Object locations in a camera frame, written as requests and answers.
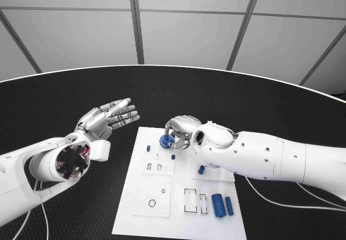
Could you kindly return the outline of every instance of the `ceiling panel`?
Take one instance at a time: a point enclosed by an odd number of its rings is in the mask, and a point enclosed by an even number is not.
[[[36,74],[24,54],[0,23],[0,81]]]
[[[346,18],[344,0],[258,0],[255,13]]]
[[[232,71],[299,84],[344,21],[252,16]]]
[[[43,72],[137,64],[131,12],[2,12]]]
[[[302,86],[325,94],[340,94],[344,92],[346,35],[343,35]]]
[[[138,0],[139,9],[245,12],[249,0]]]
[[[242,15],[141,12],[145,64],[226,69]]]
[[[129,9],[129,0],[0,0],[1,7]]]

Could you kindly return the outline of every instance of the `robotic hand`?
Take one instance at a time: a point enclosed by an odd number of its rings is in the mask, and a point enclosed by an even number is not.
[[[139,119],[129,98],[95,107],[79,119],[66,137],[50,138],[0,155],[0,227],[76,184],[86,173],[90,160],[106,161],[112,130]],[[50,188],[33,190],[24,173],[41,182],[60,182]]]
[[[310,185],[346,201],[346,148],[292,142],[256,132],[233,133],[186,115],[168,120],[162,137],[170,136],[170,129],[180,140],[161,146],[183,150],[190,145],[206,167],[222,167],[252,179]]]

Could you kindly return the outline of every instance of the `cable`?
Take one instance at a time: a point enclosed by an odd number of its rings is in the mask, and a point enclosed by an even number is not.
[[[46,225],[46,240],[49,240],[49,219],[47,219],[47,215],[46,215],[46,210],[44,210],[44,206],[43,206],[43,203],[40,204],[41,206],[41,211],[43,211],[43,215],[44,215],[44,225]]]
[[[318,196],[315,196],[315,195],[299,185],[299,183],[297,183],[297,185],[302,188],[302,190],[304,190],[310,195],[312,195],[312,196],[314,196],[317,199],[320,199],[323,202],[325,202],[327,204],[334,205],[335,207],[338,207],[338,208],[341,208],[341,209],[346,209],[344,206],[340,206],[340,205],[331,203],[330,201],[324,200],[324,199],[320,198]]]
[[[39,180],[36,180],[33,190],[36,190],[36,188],[37,188],[37,182],[39,182]],[[15,236],[14,236],[14,238],[13,238],[11,240],[15,240],[17,237],[18,237],[18,235],[20,235],[20,232],[21,232],[26,224],[27,224],[27,219],[28,219],[30,213],[31,213],[31,210],[30,210],[30,211],[27,212],[27,214],[26,214],[26,218],[24,218],[23,224],[21,224],[21,227],[20,227],[20,229],[18,229],[18,231],[17,231],[17,233],[15,233]]]
[[[248,182],[249,186],[252,187],[252,189],[253,189],[253,191],[256,192],[256,194],[259,195],[259,197],[261,197],[265,201],[268,201],[269,203],[272,203],[272,204],[275,204],[275,205],[278,205],[278,206],[281,206],[281,207],[288,207],[288,208],[295,208],[295,209],[323,209],[323,210],[334,210],[334,211],[346,212],[346,209],[338,209],[338,208],[331,208],[331,207],[324,207],[324,206],[295,206],[295,205],[285,205],[285,204],[276,203],[276,202],[271,201],[269,199],[266,199],[266,198],[261,195],[261,193],[256,191],[255,187],[252,186],[248,177],[245,177],[245,178],[246,178],[246,182]]]

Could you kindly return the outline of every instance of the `round table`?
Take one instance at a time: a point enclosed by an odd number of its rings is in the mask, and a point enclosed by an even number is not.
[[[235,132],[346,147],[346,102],[337,98],[243,73],[128,65],[56,71],[1,82],[0,154],[63,137],[90,108],[124,98],[132,99],[139,120],[112,132],[108,161],[92,162],[79,183],[44,203],[51,240],[141,239],[111,234],[138,127],[164,128],[170,118],[191,115]],[[331,207],[292,182],[250,182],[278,203]],[[271,204],[236,174],[235,186],[248,240],[346,239],[344,212]],[[346,206],[325,191],[307,189]],[[1,240],[14,237],[24,218],[0,228]],[[40,207],[33,209],[17,239],[46,239]]]

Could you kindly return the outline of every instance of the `blue object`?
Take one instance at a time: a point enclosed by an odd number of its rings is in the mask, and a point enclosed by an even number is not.
[[[232,208],[232,203],[230,203],[229,196],[224,197],[224,205],[226,205],[227,215],[232,216],[233,215],[233,208]]]
[[[210,196],[210,200],[212,200],[214,217],[217,217],[217,218],[224,217],[226,216],[226,209],[224,209],[224,205],[223,205],[222,195],[219,193],[213,194]]]
[[[199,174],[203,174],[204,169],[206,169],[206,167],[201,165],[201,166],[199,167],[197,173],[199,173]]]
[[[171,135],[161,135],[160,136],[160,145],[168,149],[168,143],[173,143],[174,142],[174,137]]]

